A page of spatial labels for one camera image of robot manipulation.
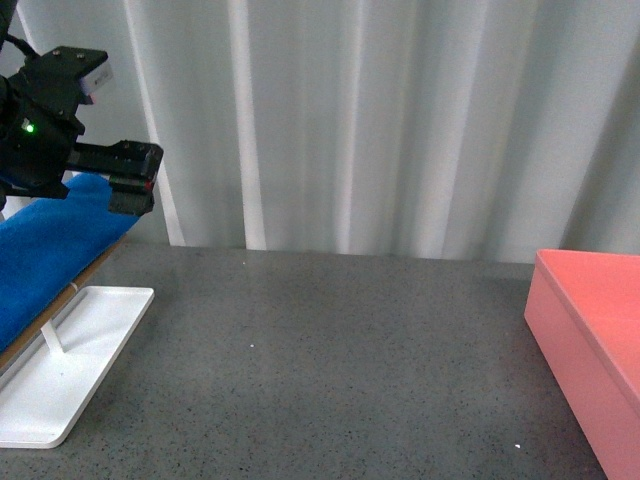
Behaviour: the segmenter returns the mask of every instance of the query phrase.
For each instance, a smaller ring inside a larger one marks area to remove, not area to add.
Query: gray countertop
[[[126,244],[156,298],[53,450],[0,477],[605,478],[523,318],[531,265]]]

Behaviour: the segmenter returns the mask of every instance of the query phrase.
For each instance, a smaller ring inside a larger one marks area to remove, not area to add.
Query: wooden stick
[[[84,285],[113,251],[123,242],[123,239],[107,248],[102,254],[78,274],[73,283],[78,289]],[[4,367],[13,356],[24,347],[42,328],[51,320],[76,294],[76,289],[71,284],[67,285],[62,292],[25,328],[22,333],[0,354],[0,368]]]

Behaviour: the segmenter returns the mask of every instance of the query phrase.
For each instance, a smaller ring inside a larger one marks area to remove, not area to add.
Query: green led light
[[[36,126],[33,123],[31,123],[31,121],[28,118],[25,118],[24,120],[22,120],[22,125],[20,126],[27,133],[35,133],[36,131]]]

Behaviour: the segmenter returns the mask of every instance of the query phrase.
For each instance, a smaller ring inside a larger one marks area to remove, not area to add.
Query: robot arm
[[[129,140],[76,142],[85,131],[75,116],[78,106],[90,105],[90,94],[112,76],[107,53],[58,47],[38,55],[7,33],[16,3],[0,0],[0,48],[7,40],[26,56],[18,73],[0,77],[0,209],[5,195],[66,198],[62,176],[71,170],[109,178],[110,211],[150,212],[162,148]]]

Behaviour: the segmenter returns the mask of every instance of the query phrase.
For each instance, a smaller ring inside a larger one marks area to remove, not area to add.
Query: white backdrop
[[[21,0],[12,31],[109,52],[83,141],[166,152],[135,241],[640,253],[638,1]]]

